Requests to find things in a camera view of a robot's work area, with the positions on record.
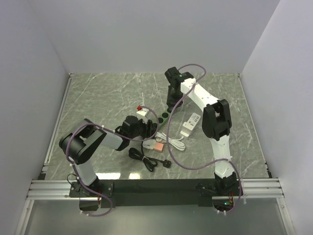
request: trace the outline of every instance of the white wall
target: white wall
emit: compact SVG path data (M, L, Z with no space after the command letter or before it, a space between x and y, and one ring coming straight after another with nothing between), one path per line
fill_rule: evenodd
M29 0L70 72L242 72L279 0Z
M313 230L312 10L312 0L281 0L242 74L265 158L299 235Z
M0 234L45 160L68 75L26 0L0 2Z

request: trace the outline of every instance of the white cable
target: white cable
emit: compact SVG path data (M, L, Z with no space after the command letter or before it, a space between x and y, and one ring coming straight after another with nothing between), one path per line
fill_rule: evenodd
M183 142L181 142L183 138L184 137L181 137L180 139L172 139L172 138L168 138L168 139L169 139L169 143L172 146L174 146L179 151L184 151L186 148L186 145ZM164 134L163 132L157 132L156 141L161 142L161 143L166 143L166 134Z

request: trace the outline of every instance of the black mounting plate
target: black mounting plate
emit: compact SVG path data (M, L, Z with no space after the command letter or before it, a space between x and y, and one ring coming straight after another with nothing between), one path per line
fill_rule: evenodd
M112 197L114 183L112 181L99 181L97 184L98 191L107 197ZM79 183L72 182L71 189L69 191L69 197L97 197L98 195L89 192L83 188Z
M114 185L113 207L165 205L212 207L212 197L229 196L229 193L217 195L213 192L215 181L215 179L110 180ZM239 195L238 181L231 190L234 196ZM101 208L110 206L107 200L104 198L101 200Z

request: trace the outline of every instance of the gray marble floor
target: gray marble floor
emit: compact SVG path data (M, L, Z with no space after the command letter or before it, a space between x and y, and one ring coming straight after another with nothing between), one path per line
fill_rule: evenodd
M212 95L226 99L230 104L232 128L230 152L232 161L244 178L266 178L265 160L259 145L253 122L237 74L208 74L200 84ZM115 129L127 115L135 115L139 104L154 109L160 114L167 108L168 82L163 73L86 73L75 74L71 80L67 99L51 151L46 179L64 180L72 169L58 147L60 137L73 124L88 118L91 121ZM180 128L192 113L202 115L202 111L190 99L175 113L170 137L180 137ZM184 140L186 150L173 148L173 153L185 166L201 166L213 160L210 141L198 125L192 135ZM140 144L132 142L129 147ZM146 155L158 159L169 159L167 148L162 153L147 151ZM128 157L128 148L117 152L107 147L99 147L92 157L93 167L100 179L177 179L177 178L214 178L214 167L202 170L185 170L175 163L167 169L162 165L150 173L140 161Z

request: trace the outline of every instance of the white power strip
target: white power strip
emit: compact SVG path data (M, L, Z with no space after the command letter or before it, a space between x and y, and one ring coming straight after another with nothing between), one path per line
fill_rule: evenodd
M187 122L184 122L180 134L188 138L200 120L200 115L193 113Z

